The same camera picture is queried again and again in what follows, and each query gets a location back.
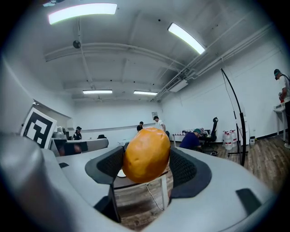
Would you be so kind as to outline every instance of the fluorescent light fixture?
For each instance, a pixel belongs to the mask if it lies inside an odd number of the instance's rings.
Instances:
[[[196,41],[194,37],[192,37],[190,34],[188,34],[185,30],[183,30],[178,25],[172,23],[169,26],[168,31],[172,32],[173,34],[177,35],[179,38],[183,39],[191,47],[193,47],[199,54],[204,52],[204,48],[198,43],[198,41]]]
[[[112,90],[83,90],[84,94],[113,93]]]
[[[114,3],[91,3],[76,5],[56,11],[48,15],[49,23],[54,24],[64,19],[78,17],[82,15],[115,14],[117,4]]]
[[[134,91],[134,94],[143,94],[143,95],[156,95],[156,92],[144,92],[144,91]]]

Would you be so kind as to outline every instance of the man in blue shirt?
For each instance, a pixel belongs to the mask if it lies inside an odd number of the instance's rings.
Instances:
[[[200,149],[199,136],[201,134],[200,129],[195,129],[193,132],[189,132],[185,135],[179,147],[186,149]]]

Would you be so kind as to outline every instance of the black stand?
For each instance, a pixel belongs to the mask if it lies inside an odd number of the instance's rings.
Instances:
[[[240,146],[241,146],[241,141],[240,141],[240,138],[239,138],[239,127],[237,125],[237,117],[236,117],[236,113],[235,113],[235,110],[234,110],[234,115],[235,115],[235,120],[236,120],[236,126],[237,126],[237,152],[231,152],[231,153],[228,153],[228,157],[230,155],[233,155],[233,154],[239,154],[240,155],[240,164],[242,166],[244,166],[245,164],[245,157],[246,157],[246,153],[248,153],[246,151],[246,127],[245,127],[245,119],[244,119],[244,114],[242,113],[241,111],[241,108],[240,108],[240,104],[239,104],[239,101],[237,100],[237,96],[236,96],[236,93],[232,87],[232,84],[230,82],[230,80],[227,78],[227,75],[225,74],[225,72],[223,71],[223,69],[221,68],[221,71],[222,71],[222,76],[223,76],[223,79],[225,81],[225,78],[224,76],[226,77],[228,83],[230,84],[231,86],[231,89],[235,95],[235,99],[237,101],[237,105],[239,107],[239,111],[240,111],[240,118],[241,118],[241,124],[242,124],[242,139],[243,139],[243,148],[242,148],[242,153],[240,152]]]

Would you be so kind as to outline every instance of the standing person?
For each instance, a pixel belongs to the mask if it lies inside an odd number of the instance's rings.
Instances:
[[[279,80],[282,93],[279,94],[279,99],[281,103],[285,103],[285,113],[288,124],[288,143],[285,143],[284,146],[290,149],[290,79],[288,76],[282,74],[279,69],[274,71],[275,79]]]
[[[189,132],[183,138],[179,147],[190,149],[190,150],[199,150],[201,149],[201,145],[199,143],[199,136],[201,134],[200,129],[195,129],[193,132]]]
[[[139,123],[139,125],[137,126],[137,132],[143,129],[143,124],[144,123],[142,121]]]
[[[163,130],[163,131],[167,134],[167,136],[168,136],[168,138],[169,138],[169,132],[166,130],[166,126],[165,126],[164,122],[163,122],[162,120],[160,120],[158,116],[154,116],[153,120],[154,120],[155,122],[158,122],[158,124],[159,124],[159,129],[160,129],[160,130]]]
[[[77,127],[76,132],[73,134],[72,140],[82,140],[81,127]]]

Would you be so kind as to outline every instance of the table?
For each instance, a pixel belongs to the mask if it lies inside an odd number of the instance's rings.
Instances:
[[[283,122],[283,141],[286,140],[286,127],[287,127],[287,119],[286,119],[286,113],[285,113],[285,107],[279,107],[277,109],[274,109],[274,112],[276,113],[276,122],[277,122],[277,135],[279,135],[280,129],[279,129],[279,114],[282,115],[282,122]]]
[[[148,183],[142,183],[142,184],[135,183],[127,177],[118,177],[117,176],[115,181],[114,181],[114,191],[120,192],[120,191],[125,190],[125,189],[133,189],[133,188],[141,187],[144,185],[148,185],[149,183],[151,183],[155,180],[159,180],[160,185],[161,185],[162,204],[163,204],[163,209],[165,210],[167,208],[167,205],[169,202],[169,198],[168,198],[168,194],[167,194],[167,183],[166,183],[166,174],[167,173],[168,173],[168,170],[167,171],[165,170],[162,173],[162,175],[159,176],[158,178],[156,178]]]

